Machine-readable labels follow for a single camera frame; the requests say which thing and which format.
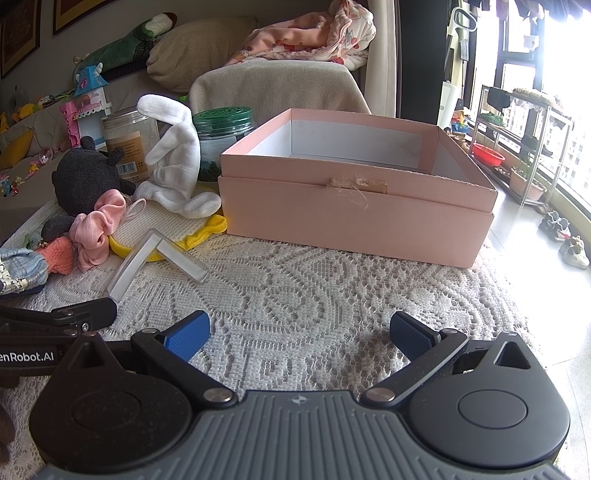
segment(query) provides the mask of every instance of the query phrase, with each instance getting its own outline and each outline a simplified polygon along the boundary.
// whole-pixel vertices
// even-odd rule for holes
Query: black plush toy
[[[56,190],[57,203],[68,216],[50,218],[41,230],[46,242],[51,242],[67,232],[76,215],[94,211],[95,203],[107,190],[117,189],[133,195],[135,184],[119,178],[116,165],[123,158],[121,147],[115,148],[106,157],[95,150],[92,137],[80,139],[81,148],[70,150],[61,159],[57,170],[51,175]]]

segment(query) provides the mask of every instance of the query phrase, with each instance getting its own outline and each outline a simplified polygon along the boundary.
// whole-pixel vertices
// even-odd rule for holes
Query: window
[[[522,19],[515,2],[510,0],[509,18],[500,21],[496,17],[496,2],[490,3],[491,10],[482,11],[478,18],[473,89],[467,103],[473,114],[480,113],[475,110],[482,85],[508,91],[515,87],[534,88],[556,95],[564,113],[576,125],[570,132],[557,188],[591,219],[591,189],[588,188],[591,178],[586,173],[591,174],[591,145],[586,144],[586,134],[591,132],[591,115],[587,114],[591,111],[591,95],[583,93],[589,91],[590,70],[589,62],[582,60],[588,58],[591,44],[591,13],[583,11],[580,19],[570,16],[564,23],[549,15],[543,20]],[[534,51],[524,48],[524,35],[539,35],[540,47]],[[541,115],[534,110],[512,104],[504,109],[503,119],[513,133],[540,138]],[[542,156],[540,168],[550,178],[556,172],[565,136],[566,128],[561,129],[559,123],[548,126],[544,144],[554,155]],[[501,144],[519,153],[519,146],[509,139],[501,137]],[[575,178],[576,172],[581,171],[585,175]]]
[[[587,48],[591,43],[591,14],[583,11],[580,19],[568,17],[564,23],[546,16],[544,26],[544,91],[550,95],[557,95],[565,113],[574,119],[575,129],[571,132],[570,139],[576,155],[572,166],[580,165],[576,171],[591,173],[591,147],[587,146],[586,140],[586,134],[591,132],[591,121],[588,116],[591,98],[582,95],[588,88],[588,81],[581,78],[588,78],[589,68],[580,61],[581,55],[587,55]],[[584,181],[583,175],[579,175],[579,179],[575,178],[575,173],[575,170],[571,171],[569,183],[572,192],[569,194],[573,195],[583,208],[591,210],[589,182]],[[562,185],[562,180],[559,180],[558,187]]]

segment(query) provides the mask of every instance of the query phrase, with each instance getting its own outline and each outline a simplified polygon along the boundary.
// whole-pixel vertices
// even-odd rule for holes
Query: curtain
[[[376,36],[369,44],[365,100],[374,115],[396,116],[397,43],[395,0],[368,0]]]

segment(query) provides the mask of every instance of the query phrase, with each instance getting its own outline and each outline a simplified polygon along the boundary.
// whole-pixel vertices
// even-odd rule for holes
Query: plastic jar
[[[215,108],[193,115],[201,148],[198,181],[217,181],[222,174],[220,155],[255,129],[251,116],[247,106]]]
[[[156,165],[146,165],[144,159],[160,139],[157,121],[133,106],[107,115],[102,123],[109,153],[115,147],[123,147],[125,152],[117,164],[119,177],[136,183],[148,180]]]

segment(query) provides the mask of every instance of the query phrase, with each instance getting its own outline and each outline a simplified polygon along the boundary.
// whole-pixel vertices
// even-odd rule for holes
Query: green jar lid
[[[247,106],[214,108],[193,115],[193,125],[197,133],[221,135],[250,127],[251,116],[252,109]]]

